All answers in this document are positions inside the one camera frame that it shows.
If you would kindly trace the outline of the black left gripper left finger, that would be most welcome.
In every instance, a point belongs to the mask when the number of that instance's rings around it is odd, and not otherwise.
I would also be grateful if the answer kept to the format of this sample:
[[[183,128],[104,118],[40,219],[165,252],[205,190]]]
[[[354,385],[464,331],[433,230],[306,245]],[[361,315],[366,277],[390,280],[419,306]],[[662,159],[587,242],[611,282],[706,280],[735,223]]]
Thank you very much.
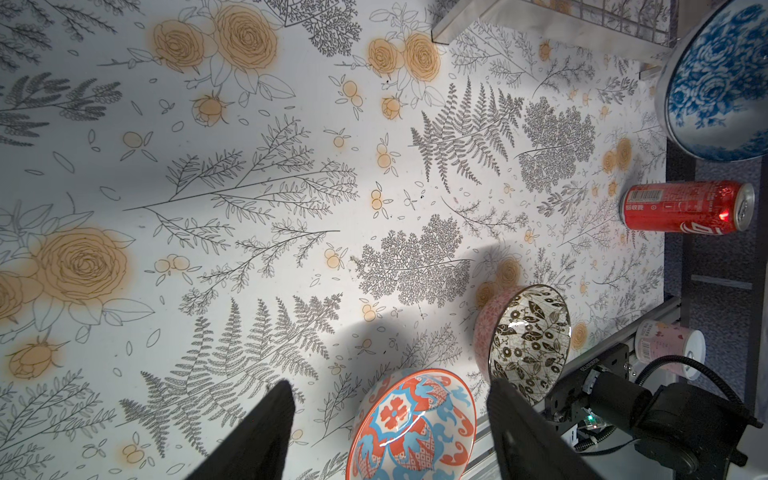
[[[291,385],[281,380],[188,479],[281,479],[294,415]]]

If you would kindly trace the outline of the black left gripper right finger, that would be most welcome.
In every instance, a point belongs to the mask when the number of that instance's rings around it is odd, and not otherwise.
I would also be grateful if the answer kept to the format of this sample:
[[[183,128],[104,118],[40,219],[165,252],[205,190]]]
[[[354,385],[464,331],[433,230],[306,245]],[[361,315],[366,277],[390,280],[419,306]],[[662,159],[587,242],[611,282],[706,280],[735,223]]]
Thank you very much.
[[[599,477],[508,381],[491,382],[487,410],[503,479]]]

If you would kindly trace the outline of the red blue floral bowl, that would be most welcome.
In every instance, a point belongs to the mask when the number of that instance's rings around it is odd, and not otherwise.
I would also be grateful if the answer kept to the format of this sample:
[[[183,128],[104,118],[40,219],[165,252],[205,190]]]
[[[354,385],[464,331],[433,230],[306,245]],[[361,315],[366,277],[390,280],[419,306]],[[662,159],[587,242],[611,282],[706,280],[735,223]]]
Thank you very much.
[[[347,479],[459,479],[477,427],[474,397],[456,374],[402,369],[379,380],[352,427]]]

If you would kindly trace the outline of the black white floral bowl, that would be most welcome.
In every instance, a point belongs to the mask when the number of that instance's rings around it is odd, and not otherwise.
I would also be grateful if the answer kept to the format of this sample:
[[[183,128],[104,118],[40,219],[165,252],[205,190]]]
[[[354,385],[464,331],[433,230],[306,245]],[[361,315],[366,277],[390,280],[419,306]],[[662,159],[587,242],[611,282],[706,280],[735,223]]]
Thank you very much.
[[[571,333],[558,290],[545,284],[511,287],[491,298],[476,319],[476,364],[486,383],[506,380],[534,406],[560,378]]]

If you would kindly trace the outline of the blue floral rim bowl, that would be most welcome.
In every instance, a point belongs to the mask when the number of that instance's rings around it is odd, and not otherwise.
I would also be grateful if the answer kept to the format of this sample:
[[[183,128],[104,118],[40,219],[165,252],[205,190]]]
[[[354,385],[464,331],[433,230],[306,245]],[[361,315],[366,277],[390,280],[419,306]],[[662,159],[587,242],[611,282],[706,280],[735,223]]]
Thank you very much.
[[[702,160],[767,154],[767,3],[726,1],[672,51],[656,113],[667,136]]]

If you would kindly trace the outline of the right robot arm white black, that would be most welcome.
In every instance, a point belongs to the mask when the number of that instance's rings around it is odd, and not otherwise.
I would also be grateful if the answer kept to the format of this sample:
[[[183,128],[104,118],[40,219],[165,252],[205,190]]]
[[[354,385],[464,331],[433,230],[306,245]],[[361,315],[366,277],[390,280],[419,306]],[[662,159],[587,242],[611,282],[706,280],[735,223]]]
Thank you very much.
[[[585,383],[579,397],[630,435],[638,453],[685,479],[724,479],[730,466],[746,466],[748,457],[738,446],[748,428],[763,426],[745,407],[685,383],[650,392],[602,372]],[[487,409],[502,478],[598,478],[508,381],[492,382]]]

